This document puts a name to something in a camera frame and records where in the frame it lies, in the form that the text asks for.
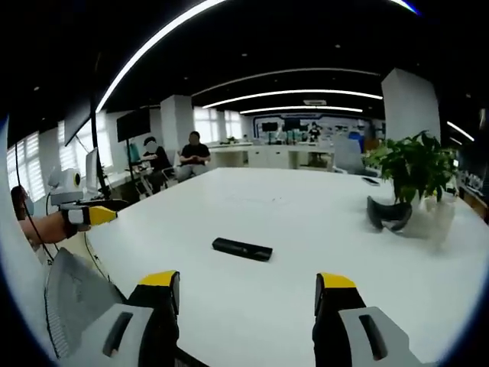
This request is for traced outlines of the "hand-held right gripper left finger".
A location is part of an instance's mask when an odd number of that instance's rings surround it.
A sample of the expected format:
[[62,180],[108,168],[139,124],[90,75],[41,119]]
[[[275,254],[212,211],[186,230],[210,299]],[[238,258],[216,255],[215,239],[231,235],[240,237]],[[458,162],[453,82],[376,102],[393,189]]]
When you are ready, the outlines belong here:
[[82,334],[79,366],[174,366],[180,273],[149,274]]

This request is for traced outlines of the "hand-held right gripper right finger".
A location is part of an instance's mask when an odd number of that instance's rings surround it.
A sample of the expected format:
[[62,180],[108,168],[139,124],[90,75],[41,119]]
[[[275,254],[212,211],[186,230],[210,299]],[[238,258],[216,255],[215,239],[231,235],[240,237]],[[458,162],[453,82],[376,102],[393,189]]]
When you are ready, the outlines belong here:
[[408,335],[378,307],[365,305],[353,281],[318,273],[313,350],[317,366],[422,366]]

